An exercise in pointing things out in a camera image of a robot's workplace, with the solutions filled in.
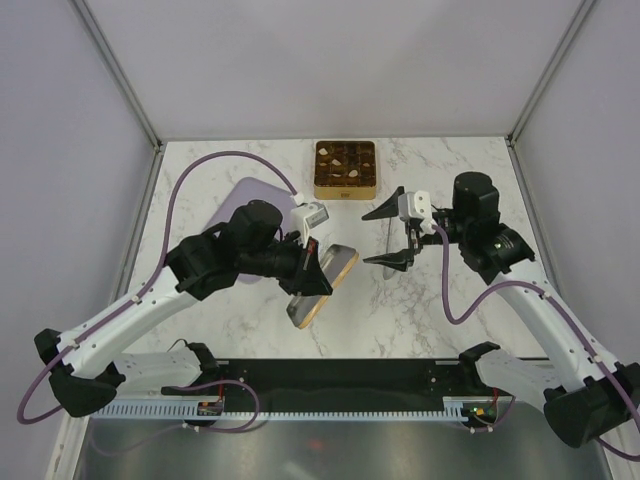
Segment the dark metal tin lid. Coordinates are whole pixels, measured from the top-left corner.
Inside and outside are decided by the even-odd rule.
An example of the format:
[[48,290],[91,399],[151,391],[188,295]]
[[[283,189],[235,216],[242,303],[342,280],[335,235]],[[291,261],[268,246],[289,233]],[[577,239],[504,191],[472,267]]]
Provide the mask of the dark metal tin lid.
[[[319,266],[332,290],[335,291],[355,266],[358,252],[340,244],[332,244],[320,257]],[[329,295],[297,296],[290,301],[286,312],[292,324],[298,329],[308,327],[326,304]]]

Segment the metal tongs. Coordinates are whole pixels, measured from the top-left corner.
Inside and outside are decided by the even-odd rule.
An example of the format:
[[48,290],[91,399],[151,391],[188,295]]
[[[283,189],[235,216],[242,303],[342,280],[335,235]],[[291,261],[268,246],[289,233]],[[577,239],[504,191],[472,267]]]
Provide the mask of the metal tongs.
[[[403,248],[402,224],[399,220],[395,218],[390,218],[387,224],[385,252],[395,253],[401,250],[402,248]],[[382,276],[385,281],[389,281],[394,277],[396,273],[397,273],[396,270],[390,267],[384,267]]]

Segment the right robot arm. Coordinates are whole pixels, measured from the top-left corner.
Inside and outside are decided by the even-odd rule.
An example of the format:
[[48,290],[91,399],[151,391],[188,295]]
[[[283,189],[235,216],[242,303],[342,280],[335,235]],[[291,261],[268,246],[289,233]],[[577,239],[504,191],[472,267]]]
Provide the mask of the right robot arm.
[[449,302],[449,260],[442,258],[441,298],[447,320],[464,323],[483,300],[500,295],[543,348],[551,371],[485,342],[463,352],[457,382],[469,394],[493,387],[539,410],[566,445],[579,448],[622,424],[639,420],[639,366],[623,364],[578,320],[554,289],[534,251],[502,223],[499,192],[480,172],[456,176],[452,205],[435,208],[426,191],[399,187],[363,220],[399,218],[405,249],[367,258],[367,263],[405,272],[422,248],[457,245],[464,263],[487,288],[459,317]]

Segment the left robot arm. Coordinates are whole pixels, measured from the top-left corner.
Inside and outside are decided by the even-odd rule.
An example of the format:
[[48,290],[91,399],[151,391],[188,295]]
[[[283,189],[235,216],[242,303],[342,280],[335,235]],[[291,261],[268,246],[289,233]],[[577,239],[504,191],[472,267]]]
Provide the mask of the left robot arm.
[[176,354],[123,352],[169,317],[232,287],[241,275],[274,278],[290,296],[331,295],[319,243],[310,234],[328,218],[320,203],[303,203],[291,211],[291,230],[284,233],[282,213],[266,201],[252,200],[228,221],[184,238],[145,284],[93,319],[66,332],[40,332],[34,342],[51,367],[49,384],[61,408],[72,417],[84,417],[125,388],[213,391],[219,372],[203,344]]

